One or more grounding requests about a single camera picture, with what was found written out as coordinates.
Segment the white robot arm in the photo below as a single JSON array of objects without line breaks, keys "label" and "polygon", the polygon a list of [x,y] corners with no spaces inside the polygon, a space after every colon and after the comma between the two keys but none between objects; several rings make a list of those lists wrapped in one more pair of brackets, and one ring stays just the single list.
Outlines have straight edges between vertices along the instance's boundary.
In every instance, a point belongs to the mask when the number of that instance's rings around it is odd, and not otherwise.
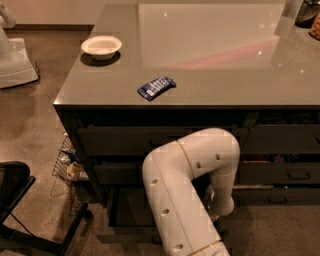
[{"label": "white robot arm", "polygon": [[142,165],[147,198],[167,256],[230,256],[213,221],[234,209],[236,138],[200,130],[151,151]]}]

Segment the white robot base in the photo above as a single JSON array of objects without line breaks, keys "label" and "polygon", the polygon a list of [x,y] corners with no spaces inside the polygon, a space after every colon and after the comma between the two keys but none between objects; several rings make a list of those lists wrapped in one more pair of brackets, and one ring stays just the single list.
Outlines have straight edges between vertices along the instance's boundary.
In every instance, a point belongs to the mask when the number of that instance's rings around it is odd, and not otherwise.
[{"label": "white robot base", "polygon": [[13,28],[16,19],[0,2],[0,88],[15,87],[37,81],[39,71],[23,38],[9,39],[5,28]]}]

